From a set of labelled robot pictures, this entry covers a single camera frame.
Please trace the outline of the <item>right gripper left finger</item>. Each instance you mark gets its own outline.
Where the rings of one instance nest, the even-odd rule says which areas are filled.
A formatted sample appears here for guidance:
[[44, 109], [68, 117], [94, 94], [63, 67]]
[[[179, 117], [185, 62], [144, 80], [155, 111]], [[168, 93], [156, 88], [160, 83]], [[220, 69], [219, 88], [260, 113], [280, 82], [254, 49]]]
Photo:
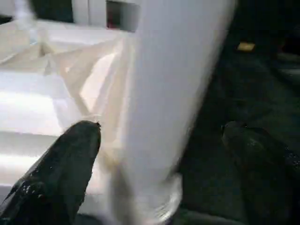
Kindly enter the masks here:
[[85, 199], [101, 145], [99, 122], [73, 124], [12, 186], [2, 225], [71, 225]]

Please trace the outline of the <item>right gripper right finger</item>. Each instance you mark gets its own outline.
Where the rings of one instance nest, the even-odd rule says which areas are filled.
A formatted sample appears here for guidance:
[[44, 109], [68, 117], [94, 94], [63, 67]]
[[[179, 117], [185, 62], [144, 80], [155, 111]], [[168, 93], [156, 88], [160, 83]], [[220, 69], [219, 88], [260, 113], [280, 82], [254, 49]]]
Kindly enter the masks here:
[[238, 170], [250, 225], [300, 223], [300, 157], [265, 129], [231, 121], [223, 145]]

